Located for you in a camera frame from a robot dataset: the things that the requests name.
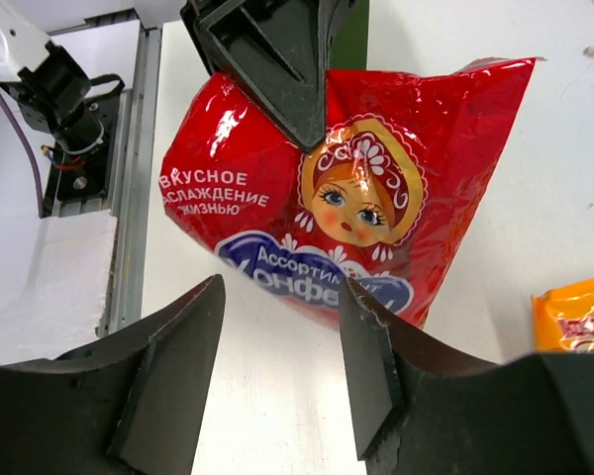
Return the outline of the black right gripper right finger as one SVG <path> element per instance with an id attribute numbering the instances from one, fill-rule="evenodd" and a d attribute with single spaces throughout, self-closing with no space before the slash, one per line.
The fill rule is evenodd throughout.
<path id="1" fill-rule="evenodd" d="M 355 449 L 371 474 L 594 474 L 594 352 L 496 364 L 341 287 Z"/>

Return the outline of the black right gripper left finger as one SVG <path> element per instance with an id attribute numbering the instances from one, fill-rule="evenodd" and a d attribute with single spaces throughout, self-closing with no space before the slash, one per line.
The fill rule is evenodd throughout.
<path id="1" fill-rule="evenodd" d="M 188 474 L 226 304 L 222 276 L 56 359 L 0 365 L 0 474 Z"/>

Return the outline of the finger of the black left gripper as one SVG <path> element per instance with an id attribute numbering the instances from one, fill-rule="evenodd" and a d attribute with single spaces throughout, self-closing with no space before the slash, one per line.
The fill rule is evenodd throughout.
<path id="1" fill-rule="evenodd" d="M 319 41 L 328 45 L 354 13 L 359 0 L 320 0 L 319 1 Z"/>
<path id="2" fill-rule="evenodd" d="M 222 72 L 295 145 L 324 138 L 324 1 L 187 1 L 180 11 L 208 72 Z"/>

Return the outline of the large red candy bag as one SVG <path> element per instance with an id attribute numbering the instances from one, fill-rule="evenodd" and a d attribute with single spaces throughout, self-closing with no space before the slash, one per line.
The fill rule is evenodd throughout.
<path id="1" fill-rule="evenodd" d="M 224 74 L 165 154 L 166 215 L 260 288 L 335 321 L 352 278 L 422 327 L 511 133 L 536 62 L 448 75 L 330 70 L 303 151 Z"/>

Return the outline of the orange snack bag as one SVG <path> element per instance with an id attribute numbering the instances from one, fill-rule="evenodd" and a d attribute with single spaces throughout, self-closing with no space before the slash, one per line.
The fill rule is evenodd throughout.
<path id="1" fill-rule="evenodd" d="M 538 351 L 594 352 L 594 278 L 533 296 Z"/>

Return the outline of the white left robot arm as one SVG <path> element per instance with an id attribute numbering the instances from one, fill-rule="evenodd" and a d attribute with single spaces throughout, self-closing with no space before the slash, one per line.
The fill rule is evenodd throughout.
<path id="1" fill-rule="evenodd" d="M 183 24 L 211 75 L 222 73 L 264 114 L 244 134 L 263 158 L 278 146 L 310 151 L 326 131 L 326 71 L 355 1 L 187 1 Z M 0 97 L 16 101 L 29 126 L 51 135 L 53 168 L 79 178 L 105 177 L 110 134 L 85 99 L 95 85 L 64 47 L 0 1 Z"/>

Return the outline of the aluminium table frame rail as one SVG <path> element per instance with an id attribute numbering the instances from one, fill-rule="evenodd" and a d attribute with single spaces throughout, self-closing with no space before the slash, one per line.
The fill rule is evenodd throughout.
<path id="1" fill-rule="evenodd" d="M 118 99 L 108 195 L 56 201 L 51 208 L 62 218 L 100 211 L 117 218 L 104 312 L 95 327 L 99 337 L 142 316 L 161 42 L 162 26 L 138 26 L 133 87 Z"/>

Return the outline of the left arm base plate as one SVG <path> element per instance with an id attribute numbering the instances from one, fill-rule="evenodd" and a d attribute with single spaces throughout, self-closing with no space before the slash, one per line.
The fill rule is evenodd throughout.
<path id="1" fill-rule="evenodd" d="M 127 138 L 127 94 L 99 95 L 85 101 L 85 111 L 103 128 L 92 148 L 69 153 L 60 142 L 42 147 L 50 163 L 44 193 L 44 215 L 61 215 L 71 207 L 79 213 L 105 204 L 114 183 L 116 165 Z"/>

